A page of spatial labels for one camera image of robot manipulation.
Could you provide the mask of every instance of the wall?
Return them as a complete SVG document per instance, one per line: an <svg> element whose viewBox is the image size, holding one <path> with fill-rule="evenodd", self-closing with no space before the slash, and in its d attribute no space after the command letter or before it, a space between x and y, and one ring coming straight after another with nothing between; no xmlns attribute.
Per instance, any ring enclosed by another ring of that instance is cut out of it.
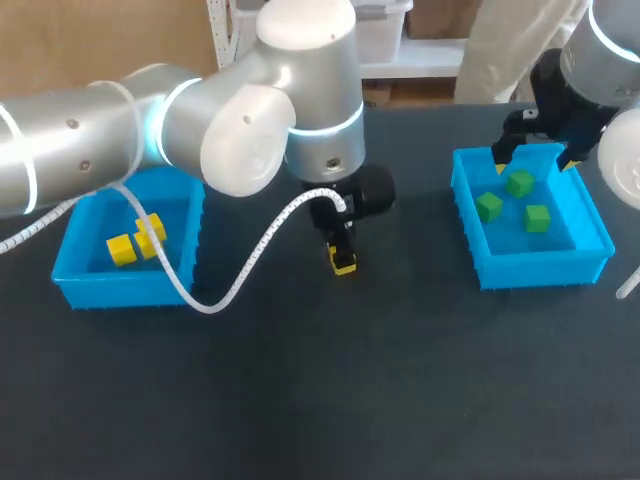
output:
<svg viewBox="0 0 640 480"><path fill-rule="evenodd" d="M216 70L205 0L0 0L0 98L151 63Z"/></svg>

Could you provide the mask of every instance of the white cable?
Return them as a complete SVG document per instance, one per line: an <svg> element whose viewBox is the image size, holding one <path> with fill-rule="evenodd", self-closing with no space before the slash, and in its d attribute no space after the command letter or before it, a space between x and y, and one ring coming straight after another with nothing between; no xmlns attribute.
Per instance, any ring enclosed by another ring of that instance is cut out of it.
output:
<svg viewBox="0 0 640 480"><path fill-rule="evenodd" d="M633 272L626 282L616 292L616 298L623 300L638 286L640 283L640 267Z"/></svg>
<svg viewBox="0 0 640 480"><path fill-rule="evenodd" d="M346 212L347 210L347 205L345 204L342 197L335 191L328 188L318 188L315 190L310 190L296 197L291 203L289 203L289 205L285 207L285 209L280 213L280 215L278 215L276 219L271 223L271 225L269 226L265 234L260 239L260 242L258 242L256 247L253 249L253 252L247 259L246 263L244 264L244 267L242 267L242 270L240 270L238 277L231 285L231 288L229 289L227 294L224 297L222 297L222 300L220 300L215 305L206 306L201 304L197 300L195 300L189 294L189 292L184 288L182 283L180 283L178 276L176 275L175 271L171 267L171 264L169 263L169 259L167 258L167 255L165 254L164 249L162 248L162 243L158 239L158 236L156 235L155 231L153 230L153 227L151 226L151 222L149 221L149 217L147 216L147 213L144 211L144 208L142 207L138 199L124 185L115 185L113 188L118 190L122 195L124 195L124 197L129 201L129 203L131 203L131 206L136 211L136 214L138 215L138 217L140 217L144 222L144 226L147 232L149 233L149 237L151 238L151 243L153 244L153 248L158 254L158 258L160 259L160 263L162 264L162 268L164 268L165 272L167 272L167 275L169 276L169 280L171 280L171 283L173 284L175 289L178 291L180 296L195 310L197 310L200 313L205 313L208 315L218 313L224 310L227 306L229 306L231 301L234 299L234 297L237 295L238 291L242 287L242 284L245 282L245 280L251 273L251 270L255 266L256 262L258 261L258 259L260 258L264 250L267 248L267 245L269 244L273 236L276 234L278 229L284 224L284 222L289 218L289 216L296 209L298 209L300 206L302 206L303 204L305 204L310 200L313 200L319 197L326 197L333 201L336 207L336 210L338 212L343 213L343 212Z"/></svg>
<svg viewBox="0 0 640 480"><path fill-rule="evenodd" d="M13 250L18 245L24 243L26 240L34 236L40 230L50 225L58 218L60 218L67 210L73 207L80 198L74 198L73 200L67 200L66 202L62 202L56 208L51 210L45 216L35 221L27 228L24 228L20 232L16 233L14 236L9 237L4 242L0 243L0 255L3 253L7 253L9 250Z"/></svg>

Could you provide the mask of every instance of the white shelf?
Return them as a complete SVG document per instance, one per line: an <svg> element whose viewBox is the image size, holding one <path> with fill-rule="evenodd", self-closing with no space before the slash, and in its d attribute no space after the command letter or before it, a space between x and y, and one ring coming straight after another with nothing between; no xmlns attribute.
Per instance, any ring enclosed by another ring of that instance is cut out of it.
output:
<svg viewBox="0 0 640 480"><path fill-rule="evenodd" d="M394 62L360 66L363 79L457 77L466 40L402 38Z"/></svg>

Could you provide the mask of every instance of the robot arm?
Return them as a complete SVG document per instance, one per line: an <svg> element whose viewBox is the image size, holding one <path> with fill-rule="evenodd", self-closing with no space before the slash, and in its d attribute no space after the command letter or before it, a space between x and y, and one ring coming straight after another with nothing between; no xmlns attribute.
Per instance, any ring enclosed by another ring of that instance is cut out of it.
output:
<svg viewBox="0 0 640 480"><path fill-rule="evenodd" d="M585 160L607 126L640 91L635 0L596 0L567 45L545 52L531 73L537 109L512 112L493 146L498 173L528 134L566 143L562 171Z"/></svg>
<svg viewBox="0 0 640 480"><path fill-rule="evenodd" d="M255 48L209 78L152 65L119 82L2 102L0 216L160 165L252 195L285 148L288 170L305 183L349 177L365 158L355 21L349 0L272 0Z"/></svg>

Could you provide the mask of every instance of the wooden floor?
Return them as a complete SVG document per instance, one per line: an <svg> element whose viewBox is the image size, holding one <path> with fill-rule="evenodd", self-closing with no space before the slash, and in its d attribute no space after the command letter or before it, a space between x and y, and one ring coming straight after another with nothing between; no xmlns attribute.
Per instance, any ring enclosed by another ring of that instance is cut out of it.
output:
<svg viewBox="0 0 640 480"><path fill-rule="evenodd" d="M455 78L368 80L363 82L363 87L364 99L369 106L435 106L453 103Z"/></svg>

